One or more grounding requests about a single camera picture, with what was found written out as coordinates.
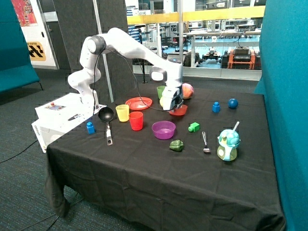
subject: yellow cup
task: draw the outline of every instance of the yellow cup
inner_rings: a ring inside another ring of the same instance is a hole
[[[127,104],[121,104],[116,108],[117,116],[121,122],[126,122],[129,120],[129,106]]]

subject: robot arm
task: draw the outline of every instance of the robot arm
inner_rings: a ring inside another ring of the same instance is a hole
[[[101,77],[100,71],[97,68],[94,70],[97,56],[111,51],[129,59],[145,59],[154,65],[150,70],[151,79],[166,82],[162,93],[164,110],[176,109],[183,104],[181,62],[176,59],[164,60],[118,28],[85,39],[80,56],[80,63],[84,68],[68,78],[69,84],[82,95],[84,103],[94,105],[93,92],[89,85],[94,82],[94,72],[95,81]]]

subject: workshop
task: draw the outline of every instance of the workshop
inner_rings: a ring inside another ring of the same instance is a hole
[[[0,11],[0,230],[308,230],[303,1]]]

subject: black ladle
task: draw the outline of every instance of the black ladle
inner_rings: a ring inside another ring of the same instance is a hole
[[[112,138],[111,138],[111,130],[109,126],[109,122],[114,118],[115,113],[110,107],[103,107],[98,112],[98,117],[101,119],[102,122],[105,122],[107,124],[107,131],[106,131],[106,137],[107,137],[107,145],[112,145]]]

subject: gray carpet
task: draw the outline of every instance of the gray carpet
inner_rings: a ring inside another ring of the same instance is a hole
[[[24,150],[36,140],[31,123],[37,119],[35,107],[69,92],[68,71],[36,70],[44,91],[38,83],[0,94],[0,162]],[[146,77],[149,84],[157,84]],[[138,75],[140,84],[142,76]],[[213,80],[185,77],[184,82],[195,88],[220,89],[252,93],[257,82]],[[18,231],[39,222],[53,211],[45,198],[45,154],[38,142],[19,156],[0,164],[0,230]],[[82,199],[72,189],[65,188],[68,201]],[[57,217],[39,222],[25,230],[46,230]],[[74,205],[66,218],[59,218],[50,230],[62,231],[149,231],[137,223],[130,223],[115,213],[82,200]]]

